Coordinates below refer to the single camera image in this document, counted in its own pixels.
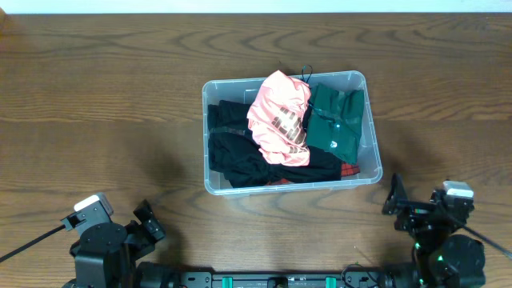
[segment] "wood grain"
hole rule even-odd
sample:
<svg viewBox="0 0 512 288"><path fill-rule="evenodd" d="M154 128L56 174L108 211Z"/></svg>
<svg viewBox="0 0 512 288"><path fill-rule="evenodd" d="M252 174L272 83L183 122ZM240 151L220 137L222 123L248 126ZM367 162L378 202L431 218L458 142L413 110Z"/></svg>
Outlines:
<svg viewBox="0 0 512 288"><path fill-rule="evenodd" d="M354 190L247 198L203 185L202 85L359 70L385 175ZM127 223L147 198L170 236L147 260L216 270L336 270L406 261L380 215L394 171L426 201L476 193L469 223L511 247L512 18L506 14L13 15L0 35L0 254L103 191ZM60 232L0 264L1 287L74 277ZM512 265L486 247L488 287Z"/></svg>

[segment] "green tape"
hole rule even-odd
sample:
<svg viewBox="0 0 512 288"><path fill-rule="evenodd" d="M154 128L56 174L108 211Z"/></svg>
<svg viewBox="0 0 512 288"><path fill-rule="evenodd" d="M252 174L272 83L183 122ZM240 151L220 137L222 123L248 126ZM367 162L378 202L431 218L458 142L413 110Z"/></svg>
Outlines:
<svg viewBox="0 0 512 288"><path fill-rule="evenodd" d="M336 288L336 278L326 277L326 288Z"/></svg>
<svg viewBox="0 0 512 288"><path fill-rule="evenodd" d="M233 279L231 277L222 278L222 288L233 288Z"/></svg>

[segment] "red plaid fabric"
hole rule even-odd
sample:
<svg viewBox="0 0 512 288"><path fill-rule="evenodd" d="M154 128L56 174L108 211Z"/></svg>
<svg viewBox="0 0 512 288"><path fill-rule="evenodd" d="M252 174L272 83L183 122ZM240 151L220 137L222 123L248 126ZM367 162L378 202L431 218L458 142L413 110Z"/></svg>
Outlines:
<svg viewBox="0 0 512 288"><path fill-rule="evenodd" d="M348 164L348 163L343 163L342 164L342 178L343 177L352 176L352 175L356 175L359 172L361 172L361 170L359 169L359 165L357 165L357 164L356 165L351 165L351 164ZM281 179L279 181L276 181L276 182L273 182L273 183L268 183L266 185L267 186L274 186L274 185L285 185L285 184L291 184L291 182L286 180L286 179Z"/></svg>

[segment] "clear plastic container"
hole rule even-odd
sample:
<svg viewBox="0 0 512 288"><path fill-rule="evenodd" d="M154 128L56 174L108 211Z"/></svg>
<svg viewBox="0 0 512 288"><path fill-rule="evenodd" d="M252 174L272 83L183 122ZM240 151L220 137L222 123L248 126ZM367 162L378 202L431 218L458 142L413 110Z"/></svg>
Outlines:
<svg viewBox="0 0 512 288"><path fill-rule="evenodd" d="M358 164L361 172L354 176L343 177L340 181L312 182L303 184L284 184L276 186L256 186L246 188L233 188L224 179L222 173L210 170L208 162L208 137L207 123L208 105L217 105L220 100L240 103L252 103L258 94L259 87L265 78L249 78L234 80L209 81L202 88L202 132L205 155L205 188L213 195L245 196L249 194L263 194L271 192L289 192L315 189L351 189L360 185L374 184L382 177L381 157L378 153L377 135L375 135L374 120L371 114L368 89L365 77L358 71L345 71L312 74L309 80L310 86L323 83L340 91L364 90L366 106L362 116L362 136L358 150Z"/></svg>

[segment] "pink fabric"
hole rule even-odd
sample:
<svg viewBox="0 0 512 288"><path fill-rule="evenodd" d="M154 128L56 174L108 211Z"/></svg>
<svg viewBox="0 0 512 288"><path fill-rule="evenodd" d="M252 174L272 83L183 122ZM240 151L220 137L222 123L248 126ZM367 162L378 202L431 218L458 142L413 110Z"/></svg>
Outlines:
<svg viewBox="0 0 512 288"><path fill-rule="evenodd" d="M302 118L311 92L309 86L277 70L259 89L247 118L253 139L270 164L305 166L310 163Z"/></svg>

